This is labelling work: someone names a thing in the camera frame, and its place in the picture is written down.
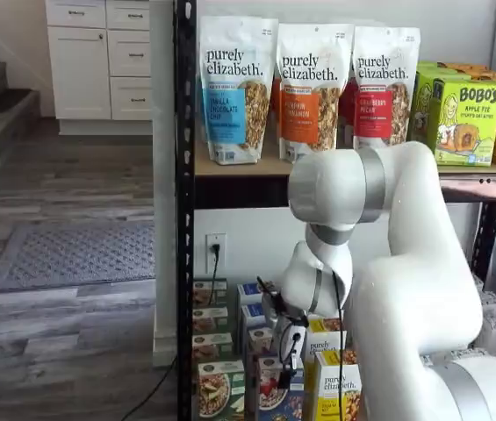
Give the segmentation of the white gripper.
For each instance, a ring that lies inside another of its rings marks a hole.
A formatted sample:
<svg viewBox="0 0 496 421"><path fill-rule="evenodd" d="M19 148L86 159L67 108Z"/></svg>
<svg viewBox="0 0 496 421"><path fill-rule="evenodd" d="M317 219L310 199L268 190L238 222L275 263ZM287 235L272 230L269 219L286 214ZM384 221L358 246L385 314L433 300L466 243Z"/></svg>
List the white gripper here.
<svg viewBox="0 0 496 421"><path fill-rule="evenodd" d="M278 332L279 382L291 382L304 361L306 328L299 322L283 322Z"/></svg>

